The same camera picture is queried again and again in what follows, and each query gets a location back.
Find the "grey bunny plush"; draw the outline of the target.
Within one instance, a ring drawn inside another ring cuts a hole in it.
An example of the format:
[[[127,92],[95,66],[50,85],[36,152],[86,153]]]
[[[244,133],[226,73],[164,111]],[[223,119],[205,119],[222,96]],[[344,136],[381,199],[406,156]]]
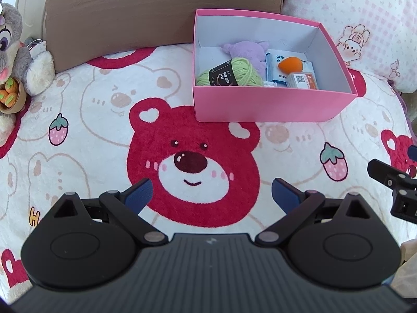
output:
[[[52,84],[54,61],[48,51],[32,57],[21,42],[23,18],[16,7],[1,2],[1,145],[16,126],[26,98],[39,95]]]

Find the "brown cushion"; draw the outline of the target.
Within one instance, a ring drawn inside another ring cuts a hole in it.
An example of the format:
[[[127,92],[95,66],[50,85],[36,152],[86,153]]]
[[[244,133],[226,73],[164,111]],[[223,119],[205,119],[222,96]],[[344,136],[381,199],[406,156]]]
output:
[[[280,13],[283,0],[46,0],[46,41],[57,72],[141,47],[190,43],[197,9]]]

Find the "beige curtain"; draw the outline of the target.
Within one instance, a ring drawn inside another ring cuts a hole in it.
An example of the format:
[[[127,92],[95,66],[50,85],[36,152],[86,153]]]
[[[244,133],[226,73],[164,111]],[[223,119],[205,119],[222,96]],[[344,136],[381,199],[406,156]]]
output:
[[[411,121],[411,125],[414,131],[416,131],[417,125],[417,91],[413,93],[402,93],[403,101],[406,104],[406,115]]]

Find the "bear print blanket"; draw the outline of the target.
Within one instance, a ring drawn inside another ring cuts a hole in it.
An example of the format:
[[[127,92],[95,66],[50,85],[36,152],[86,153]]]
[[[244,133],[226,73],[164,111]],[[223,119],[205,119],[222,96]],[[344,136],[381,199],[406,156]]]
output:
[[[378,159],[415,175],[403,107],[388,82],[353,73],[358,96],[324,123],[200,123],[192,46],[119,53],[59,73],[1,137],[1,298],[30,287],[21,246],[67,191],[96,198],[149,178],[141,217],[167,235],[256,235],[283,216],[282,178],[328,197],[363,195],[398,242],[416,226],[391,215],[390,190],[369,178]]]

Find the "pink cardboard box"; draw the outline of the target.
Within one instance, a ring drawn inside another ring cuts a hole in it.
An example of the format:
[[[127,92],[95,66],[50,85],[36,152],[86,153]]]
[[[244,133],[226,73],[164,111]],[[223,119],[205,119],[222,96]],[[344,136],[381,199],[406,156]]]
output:
[[[325,122],[358,93],[323,24],[281,14],[198,9],[194,21],[193,77],[229,62],[241,41],[263,46],[262,86],[194,84],[200,122]]]

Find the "orange makeup sponge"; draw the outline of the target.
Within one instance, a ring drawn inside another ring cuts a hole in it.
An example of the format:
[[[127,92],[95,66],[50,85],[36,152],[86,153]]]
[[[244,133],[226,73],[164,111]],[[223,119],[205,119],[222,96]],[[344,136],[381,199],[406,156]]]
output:
[[[281,60],[277,67],[286,75],[300,73],[303,71],[303,61],[297,57],[287,57]]]

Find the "orange white card box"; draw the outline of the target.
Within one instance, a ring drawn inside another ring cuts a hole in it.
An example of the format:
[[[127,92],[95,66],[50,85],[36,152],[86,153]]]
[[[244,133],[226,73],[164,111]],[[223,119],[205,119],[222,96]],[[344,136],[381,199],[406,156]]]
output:
[[[286,85],[289,88],[318,90],[315,76],[311,72],[290,73],[286,77]]]

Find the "green yarn ball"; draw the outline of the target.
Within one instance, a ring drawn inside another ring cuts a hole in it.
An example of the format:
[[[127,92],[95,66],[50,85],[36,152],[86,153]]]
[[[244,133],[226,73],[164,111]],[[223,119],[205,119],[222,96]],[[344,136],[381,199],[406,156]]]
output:
[[[203,72],[196,78],[196,85],[259,87],[264,81],[249,60],[239,57]]]

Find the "white wipes pack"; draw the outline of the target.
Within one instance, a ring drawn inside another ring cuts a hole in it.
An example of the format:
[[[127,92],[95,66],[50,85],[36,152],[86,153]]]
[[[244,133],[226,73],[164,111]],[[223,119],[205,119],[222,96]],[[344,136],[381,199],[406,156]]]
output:
[[[278,84],[276,82],[273,82],[273,81],[264,81],[264,86],[265,87],[277,87]]]

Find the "pink patterned pillow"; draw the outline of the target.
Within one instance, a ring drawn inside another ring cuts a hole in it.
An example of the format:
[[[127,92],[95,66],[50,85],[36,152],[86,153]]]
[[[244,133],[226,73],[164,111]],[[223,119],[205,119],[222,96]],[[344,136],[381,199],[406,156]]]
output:
[[[284,0],[282,12],[323,24],[347,67],[416,91],[416,0]]]

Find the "purple plush toy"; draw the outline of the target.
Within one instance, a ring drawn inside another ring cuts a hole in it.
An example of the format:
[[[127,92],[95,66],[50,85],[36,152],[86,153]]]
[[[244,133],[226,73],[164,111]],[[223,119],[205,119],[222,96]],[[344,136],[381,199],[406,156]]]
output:
[[[245,58],[256,69],[259,75],[266,78],[266,53],[269,49],[268,42],[240,41],[234,44],[224,44],[221,49],[234,58]]]

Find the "blue tissue pack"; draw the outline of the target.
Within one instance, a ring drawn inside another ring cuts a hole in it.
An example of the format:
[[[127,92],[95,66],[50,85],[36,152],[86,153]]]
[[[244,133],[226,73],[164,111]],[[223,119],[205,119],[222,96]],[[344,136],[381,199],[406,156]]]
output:
[[[285,85],[286,78],[291,73],[315,74],[312,62],[303,53],[269,50],[265,59],[267,82]]]

